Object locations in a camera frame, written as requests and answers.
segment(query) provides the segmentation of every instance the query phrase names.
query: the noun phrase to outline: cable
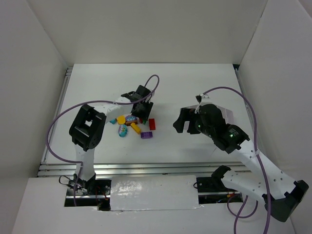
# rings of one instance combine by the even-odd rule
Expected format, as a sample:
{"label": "cable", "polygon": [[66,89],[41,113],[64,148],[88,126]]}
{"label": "cable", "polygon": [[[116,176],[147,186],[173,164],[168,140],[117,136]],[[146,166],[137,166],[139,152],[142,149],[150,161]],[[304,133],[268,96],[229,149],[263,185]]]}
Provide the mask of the cable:
{"label": "cable", "polygon": [[145,86],[148,84],[148,82],[151,80],[151,78],[153,77],[156,77],[157,78],[157,84],[155,86],[155,88],[145,97],[143,97],[142,99],[140,100],[137,100],[137,101],[134,101],[134,102],[127,102],[127,103],[123,103],[123,102],[114,102],[114,101],[106,101],[106,100],[94,100],[94,101],[85,101],[85,102],[82,102],[82,103],[79,103],[79,104],[76,104],[68,109],[66,109],[65,111],[63,111],[62,113],[60,113],[58,116],[55,117],[55,119],[51,122],[49,128],[48,128],[48,131],[47,131],[47,134],[45,136],[45,144],[47,146],[47,149],[48,151],[54,156],[56,157],[58,160],[61,160],[63,162],[68,162],[68,163],[80,163],[80,170],[78,172],[78,175],[77,175],[77,178],[75,180],[75,184],[74,184],[74,204],[75,206],[77,206],[76,204],[76,190],[77,190],[77,184],[78,184],[78,179],[81,175],[81,171],[82,171],[82,168],[83,168],[83,162],[82,161],[73,161],[73,160],[68,160],[68,159],[64,159],[60,156],[58,156],[52,149],[51,149],[51,146],[50,146],[50,138],[49,138],[49,135],[50,135],[50,131],[52,129],[52,127],[54,126],[54,124],[56,123],[56,121],[62,117],[64,114],[66,114],[67,112],[79,107],[79,106],[82,106],[82,105],[85,105],[85,104],[91,104],[91,103],[111,103],[111,104],[117,104],[117,105],[133,105],[133,104],[136,104],[136,103],[139,103],[141,101],[144,101],[145,99],[147,99],[149,96],[152,96],[153,93],[155,92],[155,90],[157,89],[158,85],[159,85],[159,76],[158,75],[152,75],[148,78],[148,80],[146,81],[145,83]]}
{"label": "cable", "polygon": [[[239,195],[239,194],[236,194],[236,195],[231,196],[231,197],[228,199],[228,202],[227,202],[227,204],[226,204],[227,207],[228,207],[229,212],[230,212],[231,214],[233,214],[235,217],[237,217],[237,215],[230,209],[230,201],[231,201],[234,197],[236,197],[236,196],[238,196],[238,195]],[[257,208],[258,208],[258,201],[256,201],[254,210],[253,210],[253,212],[251,212],[251,214],[249,214],[249,215],[247,215],[247,216],[239,216],[238,218],[249,218],[249,217],[253,216],[254,213],[257,211]]]}
{"label": "cable", "polygon": [[[253,123],[254,123],[253,144],[254,144],[254,151],[257,152],[257,150],[258,150],[258,148],[257,148],[257,119],[256,119],[256,115],[255,115],[255,112],[254,112],[252,105],[250,104],[248,99],[243,94],[241,94],[237,90],[230,88],[230,87],[225,87],[225,86],[215,87],[213,89],[210,89],[210,90],[204,92],[203,94],[207,94],[207,93],[214,91],[214,90],[217,90],[217,89],[231,90],[231,91],[237,93],[238,95],[240,95],[245,100],[245,102],[248,104],[248,106],[249,106],[249,108],[253,114]],[[259,161],[259,164],[260,164],[260,167],[261,167],[261,170],[263,173],[263,177],[264,177],[264,181],[265,181],[265,185],[266,185],[266,189],[267,189],[267,196],[268,196],[267,220],[266,220],[266,224],[265,224],[264,231],[263,231],[263,234],[267,234],[268,230],[269,230],[270,218],[271,218],[271,193],[270,193],[270,187],[269,187],[269,180],[268,180],[267,174],[265,172],[261,158],[260,158],[259,154],[257,154],[256,156],[257,156],[257,159]],[[241,208],[239,209],[239,211],[236,215],[235,222],[234,222],[234,234],[236,234],[236,226],[237,226],[239,215],[242,212],[244,206],[246,205],[247,199],[248,199],[248,196],[246,196],[246,199],[243,202],[243,205],[241,206]]]}

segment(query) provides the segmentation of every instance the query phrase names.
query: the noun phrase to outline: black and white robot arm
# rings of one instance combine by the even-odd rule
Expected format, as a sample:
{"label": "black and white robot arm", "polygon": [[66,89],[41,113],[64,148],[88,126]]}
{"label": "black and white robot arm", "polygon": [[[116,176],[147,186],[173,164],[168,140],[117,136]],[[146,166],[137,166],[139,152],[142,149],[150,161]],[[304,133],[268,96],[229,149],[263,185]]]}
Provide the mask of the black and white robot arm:
{"label": "black and white robot arm", "polygon": [[219,149],[246,165],[258,179],[236,173],[226,166],[219,167],[212,177],[218,179],[224,187],[240,191],[267,208],[268,196],[263,172],[256,156],[258,154],[271,190],[271,215],[285,222],[301,202],[309,188],[308,185],[303,180],[295,181],[285,174],[259,150],[255,152],[254,143],[248,135],[238,126],[227,124],[221,111],[211,103],[207,95],[199,95],[196,98],[199,105],[196,108],[182,108],[174,128],[178,133],[182,133],[184,122],[189,121],[188,133],[207,135]]}
{"label": "black and white robot arm", "polygon": [[140,85],[135,92],[121,95],[113,103],[103,103],[90,106],[83,105],[72,126],[69,134],[75,144],[77,163],[74,179],[78,177],[78,184],[87,191],[92,191],[95,186],[96,173],[94,170],[95,147],[102,139],[104,126],[107,122],[125,114],[141,119],[148,119],[153,103],[148,100],[141,100],[148,96],[151,91]]}

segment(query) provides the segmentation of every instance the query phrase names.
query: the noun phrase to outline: purple cable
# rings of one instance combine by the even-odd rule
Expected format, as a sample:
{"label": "purple cable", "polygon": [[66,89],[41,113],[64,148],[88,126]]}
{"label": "purple cable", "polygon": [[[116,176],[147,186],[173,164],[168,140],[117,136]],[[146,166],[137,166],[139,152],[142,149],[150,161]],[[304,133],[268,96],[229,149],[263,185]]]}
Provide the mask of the purple cable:
{"label": "purple cable", "polygon": [[145,99],[147,99],[149,96],[151,96],[156,88],[158,87],[159,85],[159,76],[158,75],[152,75],[148,78],[148,80],[146,81],[144,87],[146,87],[146,85],[148,84],[148,82],[150,81],[151,78],[153,77],[156,77],[157,78],[157,84],[155,86],[155,88],[150,92],[149,95],[145,96],[144,98],[138,100],[138,101],[134,101],[134,102],[128,102],[128,103],[123,103],[123,102],[114,102],[114,101],[106,101],[106,100],[94,100],[94,101],[85,101],[85,102],[82,102],[82,103],[79,103],[75,106],[72,106],[68,109],[66,109],[65,111],[63,111],[62,113],[60,113],[58,116],[55,117],[55,119],[51,122],[49,128],[48,128],[48,132],[46,134],[46,137],[45,137],[45,144],[47,146],[47,149],[48,151],[54,156],[56,157],[58,160],[61,160],[63,162],[68,162],[68,163],[80,163],[81,164],[81,167],[80,167],[80,170],[78,172],[78,175],[77,175],[77,178],[75,180],[75,184],[74,184],[74,204],[75,206],[77,206],[76,204],[76,190],[77,190],[77,184],[78,184],[78,178],[80,177],[81,175],[81,171],[82,171],[82,167],[83,167],[83,162],[82,161],[72,161],[72,160],[67,160],[67,159],[64,159],[60,156],[58,156],[52,149],[51,149],[51,146],[50,146],[50,139],[49,139],[49,134],[50,134],[50,131],[52,129],[52,127],[54,126],[54,124],[56,123],[56,121],[62,117],[64,114],[66,114],[67,112],[79,107],[79,106],[82,106],[84,104],[91,104],[91,103],[111,103],[111,104],[117,104],[117,105],[133,105],[133,104],[136,104],[136,103],[139,103],[141,101],[144,101]]}
{"label": "purple cable", "polygon": [[[204,92],[203,94],[207,94],[207,93],[209,93],[209,92],[211,92],[213,90],[217,90],[217,89],[228,89],[228,90],[231,90],[231,91],[237,93],[238,95],[240,95],[245,100],[245,102],[248,104],[248,106],[249,106],[249,108],[250,108],[250,110],[251,110],[251,112],[253,114],[253,123],[254,123],[253,144],[254,144],[254,151],[257,152],[257,149],[258,149],[257,148],[257,119],[256,119],[256,116],[255,116],[255,112],[254,112],[253,106],[250,104],[248,99],[243,94],[241,94],[237,90],[235,90],[233,88],[230,88],[230,87],[225,87],[225,86],[215,87],[213,89],[210,89],[210,90]],[[265,181],[265,185],[266,185],[266,189],[267,189],[267,195],[268,195],[267,220],[266,220],[265,228],[264,228],[264,231],[263,231],[263,234],[267,234],[268,230],[269,230],[270,218],[271,218],[271,199],[269,199],[269,198],[271,198],[271,193],[270,193],[270,187],[269,187],[269,180],[268,180],[267,174],[265,172],[265,169],[264,169],[263,163],[261,161],[261,158],[260,158],[259,154],[257,154],[256,156],[257,156],[257,159],[259,161],[259,164],[260,164],[260,167],[261,167],[261,170],[262,170],[262,173],[263,173],[263,177],[264,177],[264,181]],[[245,201],[243,202],[241,208],[239,209],[239,211],[238,211],[238,213],[236,215],[235,222],[234,222],[234,234],[236,234],[236,226],[237,226],[238,218],[239,218],[240,213],[242,212],[244,206],[246,205],[247,199],[248,199],[248,196],[246,196]]]}
{"label": "purple cable", "polygon": [[[226,204],[226,206],[228,207],[229,212],[230,212],[231,214],[233,214],[235,217],[236,217],[237,215],[230,209],[230,201],[232,200],[232,198],[234,198],[234,197],[236,197],[236,196],[238,196],[238,194],[237,194],[237,195],[234,195],[234,196],[231,196],[231,197],[228,199],[228,202],[227,202],[227,204]],[[256,203],[255,203],[255,207],[254,207],[253,212],[251,212],[251,213],[250,213],[249,215],[247,215],[247,216],[239,216],[238,218],[249,218],[249,217],[253,216],[254,213],[257,211],[257,208],[258,208],[258,201],[256,201]]]}

